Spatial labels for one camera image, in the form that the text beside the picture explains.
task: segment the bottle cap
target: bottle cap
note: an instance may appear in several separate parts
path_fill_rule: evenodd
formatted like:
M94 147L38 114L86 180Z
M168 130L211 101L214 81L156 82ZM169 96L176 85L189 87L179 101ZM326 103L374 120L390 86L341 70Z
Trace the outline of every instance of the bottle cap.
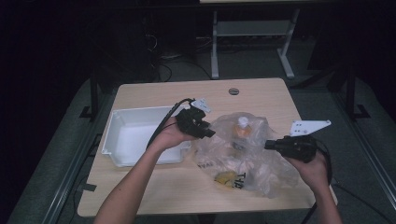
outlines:
M241 128L246 128L248 126L248 118L247 117L239 117L238 126Z

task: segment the white tray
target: white tray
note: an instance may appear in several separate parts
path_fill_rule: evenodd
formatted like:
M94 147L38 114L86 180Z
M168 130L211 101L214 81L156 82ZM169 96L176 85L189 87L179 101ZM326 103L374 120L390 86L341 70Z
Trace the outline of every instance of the white tray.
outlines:
M185 107L179 107L174 115ZM145 152L155 129L171 108L172 106L161 106L114 110L105 135L102 154L108 155L116 166L135 165ZM188 141L165 150L157 164L181 162L181 149L190 147L191 142Z

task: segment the forearm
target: forearm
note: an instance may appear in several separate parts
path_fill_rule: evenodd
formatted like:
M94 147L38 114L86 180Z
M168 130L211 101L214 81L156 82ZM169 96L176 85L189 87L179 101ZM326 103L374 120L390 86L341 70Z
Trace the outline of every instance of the forearm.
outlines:
M132 170L111 191L95 223L133 223L160 150L146 150Z
M343 223L338 213L337 206L332 197L330 188L315 190L315 199L318 206L318 223L320 224L338 224Z

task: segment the white bracket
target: white bracket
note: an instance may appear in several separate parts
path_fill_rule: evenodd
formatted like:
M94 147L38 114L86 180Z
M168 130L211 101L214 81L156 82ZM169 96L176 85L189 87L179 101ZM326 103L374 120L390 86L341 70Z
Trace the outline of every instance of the white bracket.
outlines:
M295 120L291 124L290 136L309 135L331 124L329 120Z
M206 104L206 100L204 98L192 102L191 105L198 109L204 110L206 113L210 113L211 111L209 106Z

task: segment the background desk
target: background desk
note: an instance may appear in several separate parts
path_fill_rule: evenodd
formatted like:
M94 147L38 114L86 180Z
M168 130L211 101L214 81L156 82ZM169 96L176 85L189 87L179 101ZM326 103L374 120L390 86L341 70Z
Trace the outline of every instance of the background desk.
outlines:
M237 88L240 93L230 95L230 88ZM270 127L279 136L288 134L292 121L300 118L280 78L123 85L112 110L174 105L187 97L206 98L212 108L205 118L209 122L221 115L243 111L267 117ZM84 191L78 207L78 213L83 217L95 216L107 194L131 169L116 167L110 158L101 154L102 147L103 141L87 181L97 186L96 190ZM314 201L311 190L303 181L295 188L282 189L275 199L246 190L227 189L202 172L190 153L182 163L155 168L138 215L308 208Z

